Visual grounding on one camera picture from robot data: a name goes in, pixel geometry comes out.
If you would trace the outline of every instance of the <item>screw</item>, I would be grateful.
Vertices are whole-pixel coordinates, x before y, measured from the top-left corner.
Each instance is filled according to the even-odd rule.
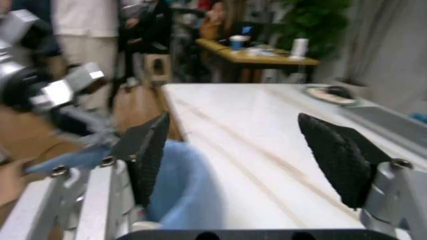
[[[60,176],[65,176],[68,178],[70,176],[70,169],[65,165],[59,165],[52,170],[50,176],[52,178],[57,178]]]
[[[109,167],[109,166],[114,166],[116,165],[116,159],[112,156],[107,156],[106,158],[103,158],[101,160],[101,168],[105,168],[105,167]]]
[[[391,168],[393,170],[413,169],[414,166],[408,160],[404,160],[404,159],[400,159],[400,158],[394,158],[391,160]]]

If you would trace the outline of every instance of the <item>laptop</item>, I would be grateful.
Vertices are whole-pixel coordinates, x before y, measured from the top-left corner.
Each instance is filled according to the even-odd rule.
[[[260,36],[262,31],[262,25],[259,23],[253,22],[236,22],[231,26],[231,35],[242,35],[249,36],[250,40],[243,44],[243,47],[250,47],[251,42],[256,41]],[[220,44],[224,46],[230,46],[229,38],[220,39],[218,41]]]

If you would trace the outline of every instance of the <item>blue cup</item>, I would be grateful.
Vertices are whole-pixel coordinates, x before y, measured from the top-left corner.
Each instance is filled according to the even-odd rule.
[[[243,43],[245,42],[246,37],[241,35],[234,35],[230,37],[231,50],[239,51],[243,48]]]

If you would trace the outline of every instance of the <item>wooden table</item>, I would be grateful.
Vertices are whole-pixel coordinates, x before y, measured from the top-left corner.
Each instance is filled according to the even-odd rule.
[[[320,62],[312,58],[305,58],[303,60],[291,59],[288,56],[277,55],[277,56],[262,56],[262,55],[248,55],[246,51],[233,51],[229,46],[224,46],[216,41],[199,38],[196,43],[213,53],[216,56],[221,57],[229,63],[232,63],[237,68],[235,78],[240,78],[240,73],[243,68],[250,69],[250,81],[253,82],[253,70],[254,69],[284,69],[290,73],[297,72],[300,68],[305,68],[307,74],[307,82],[311,81],[311,75],[314,67]],[[213,82],[221,82],[224,79],[224,74],[221,72],[219,67],[215,67],[213,74]]]
[[[206,156],[222,194],[225,228],[363,228],[319,169],[298,126],[299,113],[354,128],[391,157],[427,169],[424,158],[341,115],[341,107],[303,94],[303,87],[163,87],[184,139]]]

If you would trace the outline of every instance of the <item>white shirt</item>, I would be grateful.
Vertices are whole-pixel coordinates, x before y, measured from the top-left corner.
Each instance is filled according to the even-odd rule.
[[[117,0],[53,0],[56,35],[116,37]]]

